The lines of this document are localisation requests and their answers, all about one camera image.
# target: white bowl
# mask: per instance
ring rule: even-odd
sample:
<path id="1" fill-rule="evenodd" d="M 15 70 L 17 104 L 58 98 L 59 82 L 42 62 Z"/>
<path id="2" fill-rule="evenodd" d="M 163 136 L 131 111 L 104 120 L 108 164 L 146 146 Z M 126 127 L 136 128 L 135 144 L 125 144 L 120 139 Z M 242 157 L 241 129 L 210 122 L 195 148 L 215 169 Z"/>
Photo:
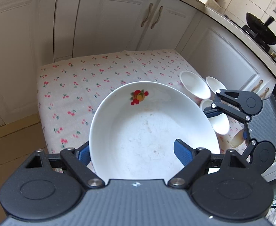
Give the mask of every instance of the white bowl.
<path id="1" fill-rule="evenodd" d="M 102 101 L 92 120 L 95 172 L 106 183 L 110 178 L 167 182 L 183 168 L 173 150 L 176 139 L 220 153 L 210 122 L 186 95 L 156 82 L 121 86 Z"/>
<path id="2" fill-rule="evenodd" d="M 212 100 L 210 99 L 204 99 L 202 100 L 200 104 L 200 109 L 204 111 L 206 107 L 211 106 Z M 210 124 L 212 125 L 212 128 L 217 134 L 225 135 L 228 133 L 230 128 L 230 123 L 227 115 L 220 114 L 218 116 L 214 116 L 208 119 Z"/>
<path id="3" fill-rule="evenodd" d="M 217 89 L 224 89 L 224 90 L 227 89 L 219 80 L 215 79 L 212 76 L 206 77 L 205 80 L 210 90 L 213 92 L 213 94 L 211 94 L 212 99 L 214 98 L 214 95 Z"/>
<path id="4" fill-rule="evenodd" d="M 210 98 L 211 92 L 209 87 L 198 75 L 190 71 L 182 71 L 180 73 L 180 81 L 187 90 L 185 94 L 197 105 L 199 105 L 203 99 Z"/>

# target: pan handle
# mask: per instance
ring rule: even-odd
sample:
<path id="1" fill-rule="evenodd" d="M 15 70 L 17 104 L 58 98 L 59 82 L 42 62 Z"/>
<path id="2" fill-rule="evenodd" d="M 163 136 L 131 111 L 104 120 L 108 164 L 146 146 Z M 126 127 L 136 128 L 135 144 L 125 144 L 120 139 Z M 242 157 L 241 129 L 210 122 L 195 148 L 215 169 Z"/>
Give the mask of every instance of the pan handle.
<path id="1" fill-rule="evenodd" d="M 274 18 L 270 16 L 267 21 L 265 22 L 265 26 L 269 26 L 274 21 Z"/>

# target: white mug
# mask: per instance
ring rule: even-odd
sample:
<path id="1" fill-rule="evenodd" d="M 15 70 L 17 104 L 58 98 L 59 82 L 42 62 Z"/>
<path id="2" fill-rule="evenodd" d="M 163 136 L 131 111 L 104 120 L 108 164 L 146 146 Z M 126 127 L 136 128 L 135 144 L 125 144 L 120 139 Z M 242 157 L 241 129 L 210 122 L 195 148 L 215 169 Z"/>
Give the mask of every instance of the white mug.
<path id="1" fill-rule="evenodd" d="M 211 94 L 211 98 L 210 98 L 212 100 L 214 99 L 215 92 L 217 89 L 227 90 L 227 88 L 219 80 L 215 79 L 212 76 L 206 77 L 206 83 L 209 86 L 210 90 L 213 92 L 213 94 Z"/>
<path id="2" fill-rule="evenodd" d="M 200 76 L 190 71 L 182 71 L 180 73 L 180 80 L 184 86 L 182 92 L 198 106 L 203 99 L 210 98 L 210 89 Z"/>
<path id="3" fill-rule="evenodd" d="M 211 106 L 212 100 L 204 99 L 201 101 L 200 108 L 204 111 L 206 107 Z M 225 135 L 228 133 L 230 128 L 230 123 L 227 115 L 219 114 L 218 116 L 214 116 L 208 119 L 212 128 L 217 134 Z"/>

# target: fruit decal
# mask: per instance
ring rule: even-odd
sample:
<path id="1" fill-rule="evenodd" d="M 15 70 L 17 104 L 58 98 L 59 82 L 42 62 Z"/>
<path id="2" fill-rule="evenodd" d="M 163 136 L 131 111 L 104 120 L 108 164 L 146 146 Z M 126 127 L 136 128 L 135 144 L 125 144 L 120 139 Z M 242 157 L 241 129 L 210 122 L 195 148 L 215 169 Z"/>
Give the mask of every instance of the fruit decal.
<path id="1" fill-rule="evenodd" d="M 148 96 L 148 91 L 144 91 L 143 89 L 140 90 L 136 90 L 134 92 L 131 93 L 131 105 L 134 104 L 139 104 L 140 101 L 143 101 L 145 99 L 145 97 Z"/>

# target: tablecloth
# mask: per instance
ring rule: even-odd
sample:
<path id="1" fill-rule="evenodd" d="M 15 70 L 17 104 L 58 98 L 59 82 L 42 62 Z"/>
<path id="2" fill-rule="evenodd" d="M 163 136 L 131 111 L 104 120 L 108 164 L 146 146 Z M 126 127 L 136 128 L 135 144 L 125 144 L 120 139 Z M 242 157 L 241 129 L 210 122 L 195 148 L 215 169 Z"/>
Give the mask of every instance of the tablecloth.
<path id="1" fill-rule="evenodd" d="M 43 66 L 37 76 L 37 99 L 49 152 L 87 142 L 96 109 L 114 89 L 130 82 L 153 81 L 183 92 L 179 79 L 183 70 L 199 75 L 175 50 L 122 51 Z M 221 153 L 241 130 L 237 121 L 230 121 L 230 132 L 218 136 Z M 245 146 L 236 149 L 242 153 Z"/>

